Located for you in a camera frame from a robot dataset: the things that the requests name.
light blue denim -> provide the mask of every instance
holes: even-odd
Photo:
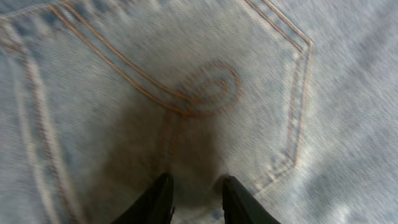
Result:
[[[0,0],[0,223],[398,223],[398,1]]]

jeans pocket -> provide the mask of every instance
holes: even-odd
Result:
[[[295,164],[312,45],[267,0],[73,1],[3,25],[69,217],[110,222],[165,170],[203,207],[222,174],[255,194]],[[220,217],[199,210],[176,220]]]

